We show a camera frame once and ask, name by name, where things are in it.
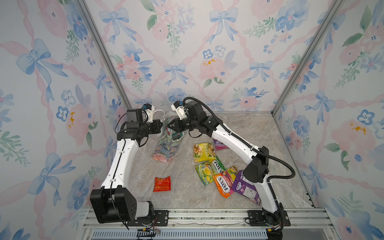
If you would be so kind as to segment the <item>teal mint candy bag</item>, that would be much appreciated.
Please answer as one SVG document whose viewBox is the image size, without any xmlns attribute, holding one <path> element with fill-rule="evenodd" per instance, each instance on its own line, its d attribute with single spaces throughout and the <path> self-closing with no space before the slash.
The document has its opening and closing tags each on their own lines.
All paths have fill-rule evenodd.
<svg viewBox="0 0 384 240">
<path fill-rule="evenodd" d="M 172 126 L 173 125 L 173 121 L 178 119 L 176 116 L 172 116 L 172 117 L 169 117 L 169 118 L 166 118 L 165 119 L 165 131 L 168 133 L 168 134 L 174 134 L 176 131 L 173 129 L 173 128 L 170 128 L 170 125 Z"/>
</svg>

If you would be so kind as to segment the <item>orange Fox's candy bag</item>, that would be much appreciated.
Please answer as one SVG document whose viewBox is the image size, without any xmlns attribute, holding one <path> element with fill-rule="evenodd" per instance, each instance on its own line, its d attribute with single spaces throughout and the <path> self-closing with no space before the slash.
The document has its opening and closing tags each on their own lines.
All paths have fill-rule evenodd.
<svg viewBox="0 0 384 240">
<path fill-rule="evenodd" d="M 215 184 L 222 197 L 228 198 L 234 192 L 232 186 L 237 174 L 237 168 L 232 166 L 226 171 L 213 176 Z"/>
</svg>

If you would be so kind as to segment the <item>floral paper gift bag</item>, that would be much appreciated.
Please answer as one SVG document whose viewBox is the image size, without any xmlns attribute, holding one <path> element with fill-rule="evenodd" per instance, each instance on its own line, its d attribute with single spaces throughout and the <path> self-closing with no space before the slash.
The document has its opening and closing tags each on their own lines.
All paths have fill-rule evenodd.
<svg viewBox="0 0 384 240">
<path fill-rule="evenodd" d="M 168 124 L 175 119 L 178 119 L 178 115 L 175 112 L 168 112 L 164 115 L 161 122 L 163 127 L 161 133 L 158 134 L 158 144 L 153 154 L 153 160 L 163 163 L 170 163 L 182 143 L 184 133 L 177 133 L 168 127 Z"/>
</svg>

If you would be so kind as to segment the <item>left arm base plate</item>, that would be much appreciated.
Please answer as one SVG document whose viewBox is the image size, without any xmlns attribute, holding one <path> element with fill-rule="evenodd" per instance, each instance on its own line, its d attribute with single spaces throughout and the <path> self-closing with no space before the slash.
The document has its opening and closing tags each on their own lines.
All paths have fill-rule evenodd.
<svg viewBox="0 0 384 240">
<path fill-rule="evenodd" d="M 127 222 L 129 227 L 167 227 L 169 221 L 168 210 L 154 210 L 146 217 L 136 218 L 133 221 Z"/>
</svg>

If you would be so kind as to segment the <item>purple candy bag back side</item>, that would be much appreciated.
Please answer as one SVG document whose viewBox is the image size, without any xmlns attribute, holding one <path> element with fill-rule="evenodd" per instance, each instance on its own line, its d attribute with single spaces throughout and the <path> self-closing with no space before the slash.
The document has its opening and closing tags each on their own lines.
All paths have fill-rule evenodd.
<svg viewBox="0 0 384 240">
<path fill-rule="evenodd" d="M 243 175 L 243 170 L 240 170 L 235 178 L 234 183 L 232 184 L 231 190 L 235 193 L 238 193 L 249 200 L 253 201 L 257 205 L 261 204 L 261 199 L 257 189 L 254 185 L 245 181 Z"/>
</svg>

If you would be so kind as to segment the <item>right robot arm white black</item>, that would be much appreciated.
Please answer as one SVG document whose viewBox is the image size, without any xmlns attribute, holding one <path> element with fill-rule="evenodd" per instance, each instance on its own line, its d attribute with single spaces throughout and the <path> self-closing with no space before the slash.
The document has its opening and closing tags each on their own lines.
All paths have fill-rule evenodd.
<svg viewBox="0 0 384 240">
<path fill-rule="evenodd" d="M 201 101 L 188 98 L 190 101 L 176 101 L 172 111 L 178 118 L 171 121 L 168 127 L 177 133 L 198 130 L 201 134 L 219 140 L 234 151 L 247 164 L 243 176 L 247 183 L 254 187 L 262 200 L 262 210 L 265 222 L 269 226 L 282 226 L 284 223 L 284 210 L 272 187 L 271 180 L 279 176 L 269 175 L 269 155 L 266 148 L 259 148 L 247 142 L 232 130 Z"/>
</svg>

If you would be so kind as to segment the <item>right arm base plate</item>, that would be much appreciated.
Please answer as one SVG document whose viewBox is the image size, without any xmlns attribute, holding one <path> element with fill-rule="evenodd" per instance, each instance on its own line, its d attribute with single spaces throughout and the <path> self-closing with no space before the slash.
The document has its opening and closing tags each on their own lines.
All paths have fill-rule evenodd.
<svg viewBox="0 0 384 240">
<path fill-rule="evenodd" d="M 246 223 L 252 227 L 276 227 L 280 226 L 281 223 L 284 224 L 284 227 L 291 226 L 290 218 L 287 215 L 287 212 L 277 210 L 275 213 L 270 213 L 265 210 L 248 210 L 248 217 L 246 218 Z"/>
</svg>

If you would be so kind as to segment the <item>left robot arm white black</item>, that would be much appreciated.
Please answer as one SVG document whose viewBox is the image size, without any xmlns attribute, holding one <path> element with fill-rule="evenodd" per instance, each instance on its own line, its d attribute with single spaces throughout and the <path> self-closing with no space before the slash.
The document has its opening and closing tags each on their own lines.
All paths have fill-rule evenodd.
<svg viewBox="0 0 384 240">
<path fill-rule="evenodd" d="M 141 140 L 159 134 L 160 120 L 125 122 L 117 132 L 117 150 L 106 179 L 99 189 L 92 190 L 91 204 L 100 224 L 122 223 L 127 226 L 149 226 L 155 220 L 152 202 L 140 202 L 128 190 L 129 176 Z"/>
</svg>

